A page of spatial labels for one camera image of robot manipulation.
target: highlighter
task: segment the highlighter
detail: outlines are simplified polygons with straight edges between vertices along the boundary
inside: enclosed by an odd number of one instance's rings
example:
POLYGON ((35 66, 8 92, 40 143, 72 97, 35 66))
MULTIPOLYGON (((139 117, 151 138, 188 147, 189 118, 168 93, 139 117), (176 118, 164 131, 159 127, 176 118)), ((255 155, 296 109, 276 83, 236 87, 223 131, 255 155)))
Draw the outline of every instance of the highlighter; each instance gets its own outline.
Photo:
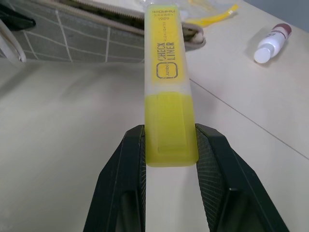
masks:
POLYGON ((197 137, 183 32, 176 5, 145 14, 145 154, 153 167, 193 165, 197 137))

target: yellow highlighter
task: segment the yellow highlighter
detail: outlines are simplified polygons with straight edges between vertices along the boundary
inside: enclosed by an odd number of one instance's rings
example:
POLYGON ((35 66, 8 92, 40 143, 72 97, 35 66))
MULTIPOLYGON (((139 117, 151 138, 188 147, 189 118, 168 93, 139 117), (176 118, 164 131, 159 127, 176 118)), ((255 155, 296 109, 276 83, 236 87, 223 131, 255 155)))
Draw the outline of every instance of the yellow highlighter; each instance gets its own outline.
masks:
POLYGON ((145 14, 146 163, 189 166, 197 137, 183 32, 176 5, 149 5, 145 14))

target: bottle cap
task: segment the bottle cap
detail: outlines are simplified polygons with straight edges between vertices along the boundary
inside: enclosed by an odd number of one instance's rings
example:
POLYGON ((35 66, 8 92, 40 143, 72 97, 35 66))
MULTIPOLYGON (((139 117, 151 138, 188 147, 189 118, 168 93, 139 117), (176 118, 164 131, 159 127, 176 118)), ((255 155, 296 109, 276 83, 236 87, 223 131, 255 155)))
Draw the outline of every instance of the bottle cap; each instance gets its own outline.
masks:
POLYGON ((264 64, 270 60, 275 52, 275 48, 270 43, 260 46, 254 54, 254 60, 260 64, 264 64))

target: white desk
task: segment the white desk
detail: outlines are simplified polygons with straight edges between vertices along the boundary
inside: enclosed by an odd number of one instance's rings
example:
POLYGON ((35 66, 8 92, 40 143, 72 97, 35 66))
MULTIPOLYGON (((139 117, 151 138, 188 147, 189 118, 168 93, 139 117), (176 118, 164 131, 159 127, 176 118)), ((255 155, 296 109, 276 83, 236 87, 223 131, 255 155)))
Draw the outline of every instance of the white desk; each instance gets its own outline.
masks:
MULTIPOLYGON (((196 122, 223 133, 254 168, 290 231, 307 232, 309 35, 293 28, 278 58, 252 61, 278 22, 240 3, 187 59, 196 122)), ((0 60, 0 70, 0 231, 82 231, 99 172, 143 123, 143 66, 18 71, 0 60)), ((146 220, 147 232, 207 231, 195 166, 147 169, 146 220)))

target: white bottle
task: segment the white bottle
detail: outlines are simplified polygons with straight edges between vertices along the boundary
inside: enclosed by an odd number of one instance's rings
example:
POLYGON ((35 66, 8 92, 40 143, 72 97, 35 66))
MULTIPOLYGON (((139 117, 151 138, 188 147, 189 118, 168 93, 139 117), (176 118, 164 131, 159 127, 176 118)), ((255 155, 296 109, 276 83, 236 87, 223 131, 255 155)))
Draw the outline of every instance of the white bottle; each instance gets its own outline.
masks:
POLYGON ((292 29, 290 25, 281 23, 276 25, 271 32, 259 43, 254 54, 254 60, 260 64, 266 63, 276 56, 289 38, 292 29))

